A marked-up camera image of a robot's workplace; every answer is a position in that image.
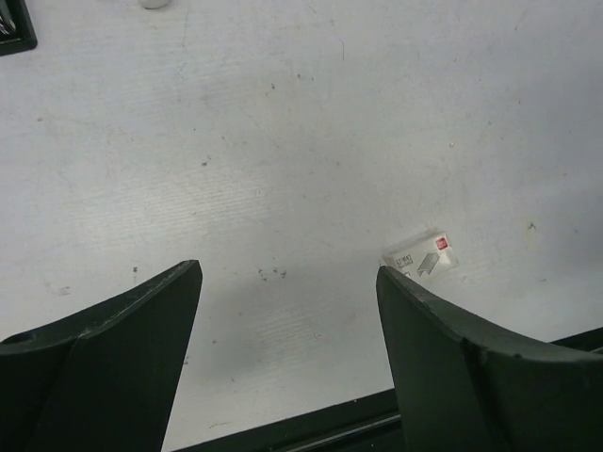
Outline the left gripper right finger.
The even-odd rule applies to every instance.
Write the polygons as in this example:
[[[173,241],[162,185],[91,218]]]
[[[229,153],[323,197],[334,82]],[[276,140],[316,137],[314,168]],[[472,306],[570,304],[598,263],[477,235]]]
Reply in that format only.
[[[406,450],[601,449],[601,330],[529,338],[390,266],[376,292]]]

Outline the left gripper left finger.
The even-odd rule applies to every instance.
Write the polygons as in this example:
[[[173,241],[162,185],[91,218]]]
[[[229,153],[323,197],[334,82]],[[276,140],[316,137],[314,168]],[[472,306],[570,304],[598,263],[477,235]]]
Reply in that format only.
[[[2,340],[2,450],[161,450],[202,281],[184,261]]]

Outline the staple box with red dot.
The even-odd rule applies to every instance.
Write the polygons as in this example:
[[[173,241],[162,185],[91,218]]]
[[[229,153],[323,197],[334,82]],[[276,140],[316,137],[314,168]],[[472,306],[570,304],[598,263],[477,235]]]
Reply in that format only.
[[[382,266],[391,266],[417,283],[426,283],[459,264],[445,231],[429,230],[385,248]]]

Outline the black stapler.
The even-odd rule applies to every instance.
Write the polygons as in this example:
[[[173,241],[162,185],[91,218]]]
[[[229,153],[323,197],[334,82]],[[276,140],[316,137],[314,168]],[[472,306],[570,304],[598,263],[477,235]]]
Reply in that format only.
[[[0,56],[35,49],[38,40],[25,0],[0,0]]]

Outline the blue and white stapler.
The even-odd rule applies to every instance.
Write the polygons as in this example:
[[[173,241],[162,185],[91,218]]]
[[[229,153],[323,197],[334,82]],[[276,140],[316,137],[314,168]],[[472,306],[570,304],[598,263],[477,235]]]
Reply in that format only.
[[[139,4],[145,9],[159,9],[167,6],[171,0],[139,0]]]

